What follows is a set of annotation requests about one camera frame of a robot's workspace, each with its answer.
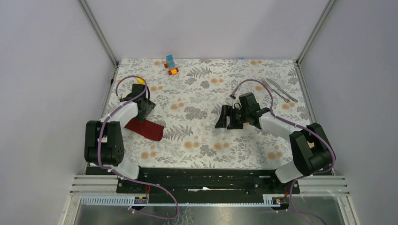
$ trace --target red cloth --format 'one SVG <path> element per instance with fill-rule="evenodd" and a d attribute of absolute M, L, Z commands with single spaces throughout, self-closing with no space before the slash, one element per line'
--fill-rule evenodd
<path fill-rule="evenodd" d="M 148 139 L 160 141 L 163 138 L 164 126 L 144 120 L 140 122 L 137 119 L 131 119 L 124 128 L 134 131 Z"/>

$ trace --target blue object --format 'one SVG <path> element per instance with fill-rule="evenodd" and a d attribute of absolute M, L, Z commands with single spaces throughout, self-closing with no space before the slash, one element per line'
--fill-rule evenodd
<path fill-rule="evenodd" d="M 170 69 L 174 69 L 174 68 L 176 68 L 176 65 L 175 65 L 174 62 L 172 61 L 172 62 L 169 62 L 169 63 L 168 63 L 168 67 L 169 67 Z"/>
<path fill-rule="evenodd" d="M 172 55 L 166 56 L 166 62 L 168 63 L 170 61 L 173 61 L 173 56 Z"/>

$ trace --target white wall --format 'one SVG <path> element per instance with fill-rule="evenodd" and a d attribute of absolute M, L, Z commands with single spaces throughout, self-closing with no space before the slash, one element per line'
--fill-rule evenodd
<path fill-rule="evenodd" d="M 328 0 L 88 0 L 118 59 L 296 59 Z"/>
<path fill-rule="evenodd" d="M 337 1 L 303 62 L 361 224 L 398 224 L 398 1 Z"/>
<path fill-rule="evenodd" d="M 76 0 L 0 3 L 0 224 L 57 224 L 112 66 Z"/>

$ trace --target floral tablecloth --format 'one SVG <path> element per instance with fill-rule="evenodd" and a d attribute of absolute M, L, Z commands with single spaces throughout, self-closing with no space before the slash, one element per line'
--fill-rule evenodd
<path fill-rule="evenodd" d="M 243 130 L 215 129 L 221 105 L 241 81 L 272 78 L 298 103 L 284 102 L 273 93 L 274 111 L 300 124 L 309 124 L 299 80 L 292 60 L 185 60 L 176 59 L 177 75 L 168 75 L 164 60 L 122 60 L 116 83 L 128 75 L 146 79 L 155 109 L 149 121 L 165 127 L 159 142 L 139 134 L 123 136 L 126 155 L 140 166 L 195 168 L 275 169 L 291 157 L 290 145 L 270 132 L 245 124 Z M 137 81 L 119 86 L 122 97 Z M 113 87 L 108 112 L 119 100 Z M 267 91 L 256 82 L 246 82 L 237 96 L 252 92 L 261 107 L 269 107 Z"/>

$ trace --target purple cable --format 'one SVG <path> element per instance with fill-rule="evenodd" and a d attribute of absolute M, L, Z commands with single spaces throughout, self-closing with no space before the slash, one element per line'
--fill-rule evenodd
<path fill-rule="evenodd" d="M 318 220 L 322 221 L 324 224 L 326 224 L 326 221 L 322 219 L 320 216 L 316 215 L 315 213 L 309 212 L 309 211 L 304 211 L 304 210 L 277 210 L 277 211 L 265 211 L 263 213 L 281 213 L 281 212 L 299 212 L 299 213 L 305 213 L 308 215 L 311 215 L 313 217 L 318 218 Z"/>
<path fill-rule="evenodd" d="M 291 121 L 289 121 L 289 120 L 287 120 L 287 119 L 285 119 L 285 118 L 282 118 L 282 117 L 280 117 L 280 116 L 275 115 L 274 110 L 272 109 L 273 106 L 274 106 L 274 97 L 272 96 L 270 90 L 268 90 L 268 88 L 266 87 L 266 85 L 265 85 L 264 83 L 262 83 L 262 82 L 260 82 L 260 81 L 258 81 L 258 80 L 255 80 L 255 79 L 247 79 L 247 80 L 244 80 L 244 81 L 242 81 L 241 83 L 239 83 L 239 84 L 237 85 L 237 87 L 234 89 L 234 91 L 232 92 L 231 95 L 232 95 L 232 96 L 235 96 L 235 93 L 236 93 L 236 91 L 238 90 L 238 88 L 239 88 L 243 83 L 245 83 L 245 82 L 247 82 L 247 81 L 258 82 L 258 83 L 260 83 L 260 84 L 267 90 L 269 96 L 271 97 L 271 106 L 269 107 L 269 110 L 270 110 L 270 113 L 271 113 L 272 116 L 274 116 L 275 118 L 277 118 L 278 120 L 280 120 L 280 121 L 282 121 L 282 122 L 284 122 L 284 123 L 287 123 L 287 124 L 296 126 L 296 127 L 298 127 L 298 128 L 301 128 L 301 129 L 303 129 L 303 130 L 309 132 L 311 135 L 315 136 L 318 140 L 320 140 L 320 141 L 328 148 L 328 151 L 329 151 L 329 153 L 330 153 L 331 156 L 332 156 L 332 164 L 330 165 L 330 167 L 329 167 L 327 170 L 324 170 L 324 171 L 317 171 L 317 172 L 315 172 L 315 173 L 324 173 L 324 172 L 328 172 L 328 171 L 332 170 L 333 167 L 335 166 L 336 157 L 335 157 L 335 154 L 334 154 L 334 152 L 333 152 L 331 146 L 330 146 L 323 138 L 321 138 L 319 135 L 317 135 L 316 133 L 314 133 L 312 130 L 310 130 L 310 129 L 308 129 L 308 128 L 306 128 L 306 127 L 300 125 L 300 124 L 293 123 L 293 122 L 291 122 Z M 307 213 L 307 214 L 310 214 L 310 215 L 315 215 L 315 214 L 312 213 L 312 212 L 309 212 L 309 211 L 304 211 L 304 210 L 298 210 L 298 209 L 296 209 L 296 206 L 295 206 L 294 203 L 293 203 L 293 198 L 292 198 L 292 195 L 291 195 L 292 192 L 293 192 L 294 183 L 296 183 L 296 181 L 297 181 L 298 179 L 301 179 L 301 178 L 303 178 L 303 177 L 299 177 L 299 178 L 297 178 L 297 179 L 294 179 L 293 182 L 291 183 L 290 194 L 289 194 L 289 196 L 290 196 L 290 202 L 291 202 L 291 205 L 292 205 L 293 208 L 294 208 L 294 211 L 301 217 L 301 219 L 303 219 L 304 221 L 306 221 L 306 222 L 307 222 L 308 224 L 310 224 L 310 225 L 314 225 L 313 223 L 311 223 L 310 221 L 308 221 L 307 219 L 305 219 L 300 213 Z M 323 220 L 323 219 L 320 218 L 319 216 L 316 216 L 316 217 L 319 218 L 324 224 L 326 224 L 325 220 Z"/>
<path fill-rule="evenodd" d="M 117 85 L 116 85 L 116 95 L 117 95 L 117 88 L 119 87 L 119 84 L 120 84 L 122 81 L 124 81 L 125 79 L 131 78 L 131 77 L 135 77 L 135 78 L 139 78 L 139 79 L 143 80 L 144 83 L 145 83 L 145 88 L 144 88 L 144 90 L 143 90 L 139 95 L 133 97 L 132 99 L 126 101 L 125 103 L 123 103 L 123 104 L 119 105 L 117 108 L 115 108 L 115 109 L 105 118 L 104 122 L 102 122 L 101 130 L 99 131 L 99 137 L 98 137 L 98 148 L 97 148 L 98 165 L 99 165 L 102 169 L 111 169 L 111 171 L 112 171 L 114 174 L 116 174 L 117 176 L 119 176 L 119 177 L 121 177 L 121 178 L 123 178 L 123 179 L 125 179 L 125 180 L 129 180 L 129 181 L 134 182 L 134 183 L 137 183 L 137 184 L 150 185 L 150 186 L 153 186 L 153 187 L 157 187 L 157 188 L 162 189 L 163 191 L 165 191 L 165 192 L 173 199 L 174 203 L 176 203 L 176 210 L 177 210 L 176 215 L 173 216 L 173 217 L 161 217 L 161 216 L 149 214 L 149 213 L 146 213 L 146 212 L 141 212 L 141 211 L 138 211 L 138 210 L 133 210 L 133 212 L 137 212 L 137 213 L 140 213 L 140 214 L 143 214 L 143 215 L 147 215 L 147 216 L 151 216 L 151 217 L 155 217 L 155 218 L 159 218 L 159 219 L 175 219 L 175 218 L 177 218 L 177 217 L 180 215 L 180 208 L 178 207 L 177 199 L 176 199 L 176 198 L 173 196 L 173 194 L 171 194 L 167 189 L 165 189 L 164 187 L 162 187 L 162 186 L 160 186 L 160 185 L 157 185 L 157 184 L 142 182 L 142 181 L 134 180 L 134 179 L 131 179 L 131 178 L 128 178 L 128 177 L 124 177 L 123 175 L 121 175 L 121 174 L 120 174 L 118 171 L 116 171 L 115 169 L 113 169 L 113 168 L 111 168 L 111 167 L 104 166 L 104 165 L 102 164 L 102 161 L 101 161 L 101 141 L 102 141 L 102 137 L 103 137 L 103 135 L 104 135 L 104 129 L 105 129 L 106 123 L 108 122 L 108 120 L 109 120 L 113 115 L 115 115 L 119 110 L 121 110 L 121 109 L 123 108 L 123 106 L 125 106 L 125 105 L 127 105 L 128 103 L 134 101 L 135 99 L 141 97 L 142 95 L 145 94 L 145 92 L 146 92 L 146 90 L 147 90 L 146 81 L 145 81 L 142 77 L 135 76 L 135 75 L 130 75 L 130 76 L 127 76 L 127 77 L 121 79 L 121 80 L 117 83 Z"/>

